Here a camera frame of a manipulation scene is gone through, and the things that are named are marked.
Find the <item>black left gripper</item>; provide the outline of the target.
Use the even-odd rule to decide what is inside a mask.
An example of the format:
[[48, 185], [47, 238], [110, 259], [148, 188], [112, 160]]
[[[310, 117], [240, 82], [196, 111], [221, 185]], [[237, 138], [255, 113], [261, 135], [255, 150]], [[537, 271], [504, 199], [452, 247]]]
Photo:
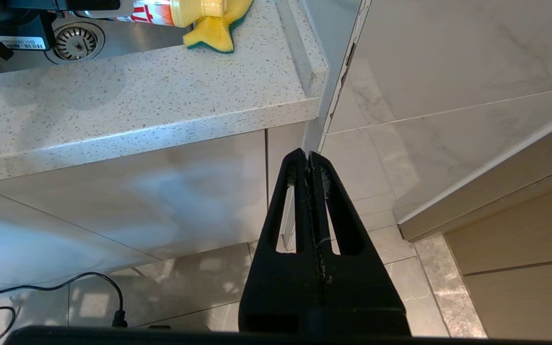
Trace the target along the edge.
[[[59, 0], [58, 8], [81, 18], [110, 19], [133, 13], [133, 0]], [[42, 9], [9, 7], [0, 0], [0, 58], [9, 60], [15, 51], [48, 52], [56, 38], [55, 13]]]

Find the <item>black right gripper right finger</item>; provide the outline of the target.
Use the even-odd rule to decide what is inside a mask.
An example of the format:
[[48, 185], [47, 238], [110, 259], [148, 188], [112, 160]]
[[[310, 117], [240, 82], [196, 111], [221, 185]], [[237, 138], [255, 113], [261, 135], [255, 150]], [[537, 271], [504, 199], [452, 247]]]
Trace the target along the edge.
[[320, 320], [332, 334], [409, 336], [407, 313], [331, 162], [309, 155]]

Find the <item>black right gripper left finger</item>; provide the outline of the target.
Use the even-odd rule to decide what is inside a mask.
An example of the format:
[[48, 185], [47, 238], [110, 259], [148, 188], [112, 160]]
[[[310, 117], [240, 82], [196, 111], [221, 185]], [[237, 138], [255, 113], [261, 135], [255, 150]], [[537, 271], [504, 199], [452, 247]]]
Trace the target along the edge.
[[[294, 194], [296, 252], [279, 253], [288, 190]], [[279, 170], [239, 305], [240, 332], [296, 334], [308, 328], [307, 314], [322, 299], [311, 200], [308, 159], [296, 149]]]

